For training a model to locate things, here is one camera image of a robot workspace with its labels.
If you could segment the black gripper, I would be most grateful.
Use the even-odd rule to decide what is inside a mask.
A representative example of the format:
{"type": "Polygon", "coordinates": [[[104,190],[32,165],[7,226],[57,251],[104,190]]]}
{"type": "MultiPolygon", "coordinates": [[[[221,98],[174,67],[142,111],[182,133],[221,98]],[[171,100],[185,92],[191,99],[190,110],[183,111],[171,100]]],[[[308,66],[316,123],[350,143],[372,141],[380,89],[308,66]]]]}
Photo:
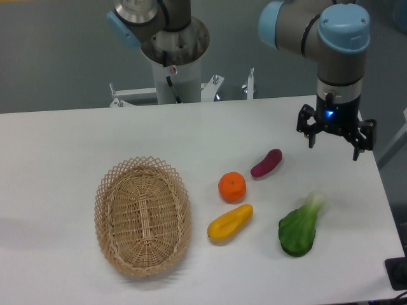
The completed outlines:
{"type": "Polygon", "coordinates": [[[317,83],[316,110],[303,105],[296,125],[296,131],[308,139],[308,147],[315,145],[320,132],[345,135],[354,147],[353,157],[357,161],[364,151],[372,151],[376,143],[375,119],[359,121],[359,104],[362,83],[348,86],[334,86],[317,83]]]}

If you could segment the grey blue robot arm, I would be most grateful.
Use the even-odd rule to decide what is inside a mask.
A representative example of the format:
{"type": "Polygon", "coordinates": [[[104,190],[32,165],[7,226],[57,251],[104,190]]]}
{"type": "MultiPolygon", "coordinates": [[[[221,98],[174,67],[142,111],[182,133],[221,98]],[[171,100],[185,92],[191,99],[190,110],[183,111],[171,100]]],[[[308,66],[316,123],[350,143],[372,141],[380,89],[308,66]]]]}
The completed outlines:
{"type": "MultiPolygon", "coordinates": [[[[204,100],[200,61],[210,36],[189,1],[117,1],[106,18],[123,45],[151,62],[160,104],[204,100]]],[[[317,63],[316,105],[301,108],[296,127],[309,146],[326,132],[351,143],[354,158],[372,150],[376,121],[359,119],[369,28],[354,1],[272,1],[261,12],[262,42],[317,63]]]]}

